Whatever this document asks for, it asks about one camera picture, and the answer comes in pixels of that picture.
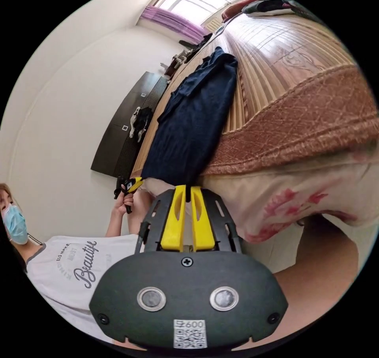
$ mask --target black cabinet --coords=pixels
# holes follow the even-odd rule
[[[129,178],[142,141],[129,137],[130,118],[137,107],[149,107],[154,112],[167,88],[167,80],[146,72],[125,97],[114,114],[100,142],[91,170]]]

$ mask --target pillow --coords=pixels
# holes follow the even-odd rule
[[[235,3],[233,5],[231,5],[230,7],[228,7],[222,14],[221,14],[221,17],[222,17],[222,20],[223,22],[233,18],[234,16],[237,16],[239,13],[241,13],[242,9],[250,4],[251,2],[255,2],[257,0],[241,0],[240,2],[238,3]]]

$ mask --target white wall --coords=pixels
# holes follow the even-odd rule
[[[136,25],[151,0],[92,0],[59,24],[34,52],[20,74],[0,130],[0,181],[12,170],[17,134],[44,86],[72,57],[117,29]]]
[[[145,20],[145,19],[139,19],[137,22],[137,25],[143,26],[144,28],[154,30],[157,33],[163,34],[164,36],[168,37],[169,39],[176,41],[179,43],[179,41],[182,39],[184,41],[189,41],[188,38],[183,36],[182,34],[176,33],[168,28],[165,28],[162,25],[159,25],[155,22],[152,22],[150,20]]]
[[[116,179],[90,170],[96,149],[141,75],[159,72],[180,50],[140,26],[117,30],[50,78],[20,131],[8,179],[34,237],[105,234]]]

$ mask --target qr code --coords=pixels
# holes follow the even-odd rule
[[[206,348],[206,329],[204,320],[174,320],[174,348]]]

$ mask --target blue surgical mask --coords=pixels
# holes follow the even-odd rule
[[[28,242],[28,232],[26,231],[25,218],[16,205],[9,205],[4,212],[4,224],[8,229],[11,239],[24,245]]]

